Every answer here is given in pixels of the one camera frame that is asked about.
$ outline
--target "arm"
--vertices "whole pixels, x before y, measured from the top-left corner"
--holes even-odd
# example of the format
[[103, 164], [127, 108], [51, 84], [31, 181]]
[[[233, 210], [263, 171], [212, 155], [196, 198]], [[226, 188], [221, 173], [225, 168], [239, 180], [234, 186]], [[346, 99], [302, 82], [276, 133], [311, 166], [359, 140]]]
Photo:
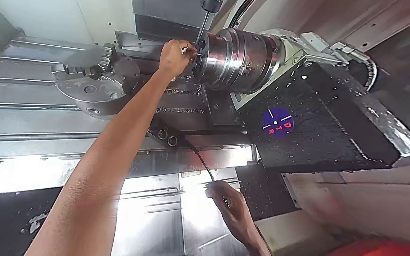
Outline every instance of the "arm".
[[[181, 49], [193, 49], [185, 55]], [[164, 45], [159, 70], [105, 127], [61, 190], [27, 256], [110, 255], [117, 203], [129, 167], [170, 81], [195, 49], [186, 41]]]
[[[252, 221], [243, 195], [222, 180], [209, 183], [206, 187], [207, 197], [213, 199], [230, 232], [246, 247], [249, 255], [270, 256], [265, 241]], [[223, 198], [227, 200], [229, 206], [225, 204]]]

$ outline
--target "metal cylinder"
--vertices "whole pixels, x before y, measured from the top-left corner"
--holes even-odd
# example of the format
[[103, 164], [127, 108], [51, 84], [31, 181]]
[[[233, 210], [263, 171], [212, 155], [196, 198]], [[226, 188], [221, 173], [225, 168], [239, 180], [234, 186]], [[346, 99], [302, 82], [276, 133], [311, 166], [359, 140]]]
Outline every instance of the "metal cylinder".
[[193, 74], [210, 89], [251, 94], [284, 64], [284, 44], [273, 35], [226, 28], [197, 45]]

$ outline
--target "bolt hole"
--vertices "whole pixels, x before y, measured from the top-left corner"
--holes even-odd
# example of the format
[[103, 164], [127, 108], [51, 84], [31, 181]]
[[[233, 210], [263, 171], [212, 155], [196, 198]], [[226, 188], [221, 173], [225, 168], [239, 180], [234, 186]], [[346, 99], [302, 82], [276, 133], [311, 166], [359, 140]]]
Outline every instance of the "bolt hole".
[[170, 137], [168, 137], [167, 144], [170, 147], [174, 147], [178, 144], [178, 140], [175, 136], [170, 136]]
[[167, 139], [168, 133], [166, 130], [158, 131], [158, 138], [159, 139]]
[[99, 110], [97, 110], [97, 109], [95, 109], [95, 108], [87, 108], [87, 110], [88, 110], [89, 112], [91, 112], [91, 113], [94, 113], [94, 114], [98, 114], [98, 113], [99, 113]]

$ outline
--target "sticker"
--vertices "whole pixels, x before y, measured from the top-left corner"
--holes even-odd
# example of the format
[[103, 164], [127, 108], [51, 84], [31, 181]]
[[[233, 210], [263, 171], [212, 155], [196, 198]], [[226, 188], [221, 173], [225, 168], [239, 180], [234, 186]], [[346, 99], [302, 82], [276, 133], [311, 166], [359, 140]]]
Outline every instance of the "sticker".
[[282, 108], [269, 108], [262, 116], [261, 126], [269, 135], [282, 137], [293, 131], [293, 116]]

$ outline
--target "black hose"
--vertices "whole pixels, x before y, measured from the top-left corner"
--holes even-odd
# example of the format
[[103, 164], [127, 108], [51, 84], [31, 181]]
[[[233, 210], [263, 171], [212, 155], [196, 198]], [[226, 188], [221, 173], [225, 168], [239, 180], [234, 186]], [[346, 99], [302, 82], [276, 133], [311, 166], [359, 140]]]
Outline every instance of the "black hose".
[[245, 0], [240, 8], [236, 11], [235, 15], [232, 17], [231, 23], [229, 23], [229, 27], [235, 27], [238, 20], [242, 17], [242, 15], [248, 10], [249, 6], [254, 2], [254, 0]]
[[194, 147], [194, 146], [193, 146], [189, 141], [187, 141], [187, 140], [186, 140], [186, 143], [187, 143], [188, 147], [192, 150], [192, 152], [194, 152], [194, 153], [199, 157], [199, 159], [202, 161], [202, 164], [204, 165], [206, 171], [208, 172], [208, 174], [209, 174], [210, 177], [211, 177], [211, 181], [214, 181], [213, 174], [211, 174], [210, 169], [208, 168], [208, 166], [206, 166], [205, 161], [202, 159], [202, 156], [199, 154], [198, 149], [196, 149], [196, 147]]

